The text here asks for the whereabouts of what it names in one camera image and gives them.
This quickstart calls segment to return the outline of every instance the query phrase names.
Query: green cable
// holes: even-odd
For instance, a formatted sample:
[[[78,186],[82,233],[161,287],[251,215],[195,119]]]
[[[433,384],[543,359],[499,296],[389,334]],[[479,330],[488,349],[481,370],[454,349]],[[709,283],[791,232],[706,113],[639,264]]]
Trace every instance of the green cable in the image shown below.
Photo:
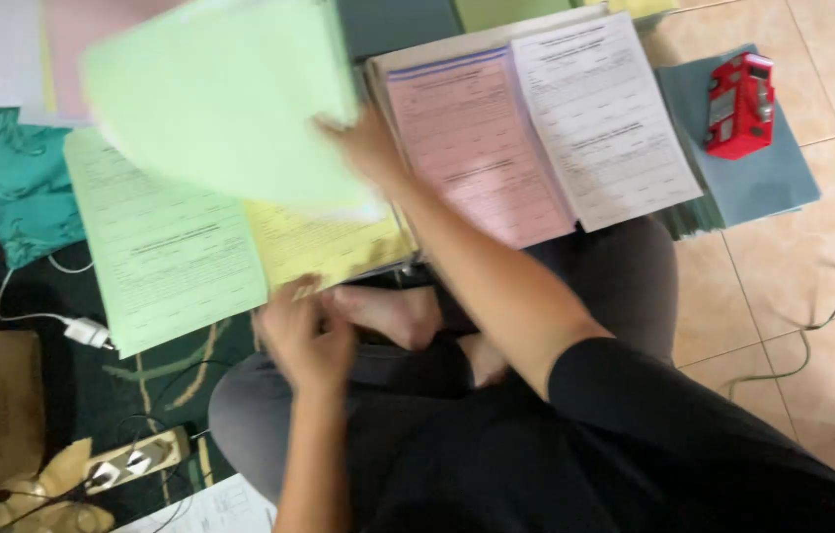
[[[815,331],[817,329],[822,329],[823,327],[829,325],[829,322],[831,322],[833,320],[835,320],[835,309],[833,309],[832,313],[829,314],[829,317],[825,321],[823,321],[822,323],[805,325],[805,326],[803,326],[802,328],[799,329],[799,336],[802,337],[802,343],[806,347],[806,357],[802,360],[802,364],[799,366],[799,368],[797,368],[797,369],[795,369],[791,372],[785,372],[785,373],[782,373],[782,374],[769,374],[769,375],[764,375],[764,376],[746,376],[746,377],[743,377],[743,378],[736,378],[734,380],[731,380],[730,381],[730,389],[727,392],[727,398],[730,401],[733,401],[734,388],[737,385],[739,385],[740,383],[744,383],[744,382],[747,382],[747,381],[778,380],[779,378],[789,378],[790,376],[794,376],[794,375],[802,372],[802,370],[804,368],[806,368],[807,365],[809,365],[809,361],[813,358],[813,347],[809,344],[809,338],[806,337],[806,332],[807,331]]]

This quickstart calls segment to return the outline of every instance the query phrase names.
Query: power strip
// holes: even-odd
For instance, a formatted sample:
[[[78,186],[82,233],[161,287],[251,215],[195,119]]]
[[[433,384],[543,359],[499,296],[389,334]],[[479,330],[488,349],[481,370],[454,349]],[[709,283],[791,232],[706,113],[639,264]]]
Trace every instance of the power strip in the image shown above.
[[[88,489],[88,493],[97,494],[102,491],[107,491],[113,487],[118,487],[129,481],[144,477],[151,472],[157,472],[169,466],[177,465],[190,455],[190,446],[187,443],[187,431],[183,427],[178,426],[177,428],[151,435],[150,437],[116,450],[95,455],[86,462],[83,476],[85,479],[88,479],[93,474],[95,479],[98,479],[100,474],[103,474],[107,481],[99,485],[92,485]],[[131,453],[137,455],[146,450],[156,450],[163,452],[163,454],[154,456],[158,460],[152,462],[150,465],[135,465],[134,470],[136,471],[127,471],[128,455]]]

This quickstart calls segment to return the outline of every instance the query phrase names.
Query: hand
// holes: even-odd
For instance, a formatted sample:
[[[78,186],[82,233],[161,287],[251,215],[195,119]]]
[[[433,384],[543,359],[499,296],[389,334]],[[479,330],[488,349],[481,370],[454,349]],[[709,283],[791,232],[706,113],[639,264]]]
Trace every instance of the hand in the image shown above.
[[[319,131],[339,145],[345,160],[385,194],[411,178],[384,120],[372,106],[362,108],[358,123],[351,128],[336,127],[323,116],[315,121]]]
[[[318,276],[283,285],[258,314],[260,337],[295,394],[343,395],[355,355],[355,330]],[[319,332],[325,318],[326,333]]]

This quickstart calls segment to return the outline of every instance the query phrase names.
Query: forearm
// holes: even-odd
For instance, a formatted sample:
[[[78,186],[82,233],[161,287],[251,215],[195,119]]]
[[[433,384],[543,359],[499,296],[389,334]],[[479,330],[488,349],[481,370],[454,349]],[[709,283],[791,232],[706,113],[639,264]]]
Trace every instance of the forearm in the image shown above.
[[[340,394],[296,394],[275,533],[348,531],[344,409]]]
[[[543,398],[552,365],[566,348],[610,336],[545,266],[475,228],[415,178],[394,183],[386,192],[407,213],[449,289]]]

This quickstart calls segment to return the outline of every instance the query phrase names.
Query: tiled floor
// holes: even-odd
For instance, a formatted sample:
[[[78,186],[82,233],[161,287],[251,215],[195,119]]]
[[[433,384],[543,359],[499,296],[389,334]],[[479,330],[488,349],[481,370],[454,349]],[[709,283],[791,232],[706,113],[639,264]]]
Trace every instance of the tiled floor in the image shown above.
[[[802,363],[800,324],[835,307],[835,0],[680,0],[645,38],[655,65],[746,42],[776,62],[774,79],[822,199],[802,212],[677,244],[680,317],[674,360],[717,391],[731,379]],[[809,334],[795,376],[743,383],[736,401],[814,451],[835,448],[835,321]]]

